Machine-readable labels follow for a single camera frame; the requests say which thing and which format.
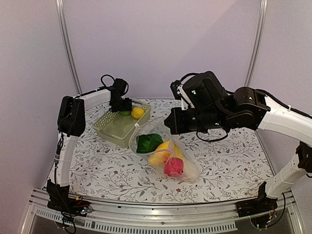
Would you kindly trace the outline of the green toy apple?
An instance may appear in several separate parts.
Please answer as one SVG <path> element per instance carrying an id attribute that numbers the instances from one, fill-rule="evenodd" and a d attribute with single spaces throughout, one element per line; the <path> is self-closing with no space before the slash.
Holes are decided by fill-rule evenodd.
<path id="1" fill-rule="evenodd" d="M 128 116 L 128 115 L 131 114 L 131 111 L 120 111 L 119 114 L 120 114 L 121 116 Z"/>

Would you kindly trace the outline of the yellow toy lemon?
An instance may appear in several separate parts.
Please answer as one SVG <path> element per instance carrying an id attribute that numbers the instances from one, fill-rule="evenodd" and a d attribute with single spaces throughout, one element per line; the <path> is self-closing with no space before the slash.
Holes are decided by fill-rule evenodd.
<path id="1" fill-rule="evenodd" d="M 144 114 L 145 111 L 141 107 L 134 107 L 131 111 L 131 116 L 135 119 L 140 119 Z"/>

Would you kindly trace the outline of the clear zip top bag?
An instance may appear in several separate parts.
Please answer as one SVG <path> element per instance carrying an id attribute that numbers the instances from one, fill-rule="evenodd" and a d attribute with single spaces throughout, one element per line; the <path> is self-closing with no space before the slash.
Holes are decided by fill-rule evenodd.
<path id="1" fill-rule="evenodd" d="M 194 183 L 199 178 L 199 167 L 164 125 L 163 117 L 157 117 L 143 125 L 136 123 L 129 148 L 167 177 L 188 183 Z"/>

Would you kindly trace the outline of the green toy leaf vegetable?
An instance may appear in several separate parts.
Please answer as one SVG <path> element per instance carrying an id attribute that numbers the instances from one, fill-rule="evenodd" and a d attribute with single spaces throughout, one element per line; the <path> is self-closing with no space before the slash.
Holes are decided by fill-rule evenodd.
<path id="1" fill-rule="evenodd" d="M 163 143 L 163 139 L 159 134 L 139 135 L 136 137 L 136 143 L 136 153 L 146 154 L 155 151 Z"/>

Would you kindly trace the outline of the orange yellow toy mango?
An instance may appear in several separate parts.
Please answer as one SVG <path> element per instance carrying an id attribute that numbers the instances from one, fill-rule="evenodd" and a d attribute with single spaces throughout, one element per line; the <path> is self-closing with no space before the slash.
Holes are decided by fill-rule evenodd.
<path id="1" fill-rule="evenodd" d="M 148 163 L 152 166 L 162 166 L 170 157 L 171 153 L 168 150 L 169 141 L 160 144 L 156 148 L 156 152 L 149 157 Z"/>

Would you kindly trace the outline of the red toy food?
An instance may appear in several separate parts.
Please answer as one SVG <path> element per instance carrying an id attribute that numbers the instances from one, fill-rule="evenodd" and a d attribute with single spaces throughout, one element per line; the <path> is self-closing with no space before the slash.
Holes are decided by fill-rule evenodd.
<path id="1" fill-rule="evenodd" d="M 182 159 L 172 157 L 164 165 L 164 173 L 170 177 L 180 177 L 183 173 L 184 162 Z"/>

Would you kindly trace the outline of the toy napa cabbage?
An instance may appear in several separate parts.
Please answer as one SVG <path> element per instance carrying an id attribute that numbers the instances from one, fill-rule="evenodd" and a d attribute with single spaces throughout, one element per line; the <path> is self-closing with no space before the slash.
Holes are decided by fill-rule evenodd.
<path id="1" fill-rule="evenodd" d="M 172 157 L 177 157 L 183 160 L 184 168 L 183 173 L 179 179 L 182 179 L 188 183 L 195 183 L 198 179 L 200 171 L 196 164 L 189 158 L 188 154 L 182 150 L 177 144 L 173 144 L 174 154 Z"/>

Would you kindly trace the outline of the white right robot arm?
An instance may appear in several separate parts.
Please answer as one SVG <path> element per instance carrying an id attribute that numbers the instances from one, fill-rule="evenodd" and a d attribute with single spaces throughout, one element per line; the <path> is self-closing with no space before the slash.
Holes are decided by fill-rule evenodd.
<path id="1" fill-rule="evenodd" d="M 275 209 L 278 197 L 312 171 L 310 115 L 261 89 L 227 91 L 211 71 L 186 74 L 170 88 L 175 99 L 181 101 L 181 106 L 173 108 L 164 121 L 173 135 L 248 128 L 277 132 L 299 141 L 290 162 L 259 186 L 257 197 L 236 204 L 239 217 Z"/>

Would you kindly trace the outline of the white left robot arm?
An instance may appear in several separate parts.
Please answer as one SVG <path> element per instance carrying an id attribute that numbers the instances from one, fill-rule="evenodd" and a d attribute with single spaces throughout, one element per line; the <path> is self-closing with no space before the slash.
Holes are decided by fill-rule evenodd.
<path id="1" fill-rule="evenodd" d="M 90 203 L 82 197 L 69 197 L 70 165 L 76 142 L 85 131 L 85 111 L 106 102 L 113 113 L 130 111 L 132 101 L 125 98 L 128 89 L 125 80 L 114 78 L 111 86 L 103 84 L 81 95 L 63 97 L 57 120 L 58 144 L 53 175 L 47 180 L 48 208 L 73 216 L 86 216 L 92 210 Z"/>

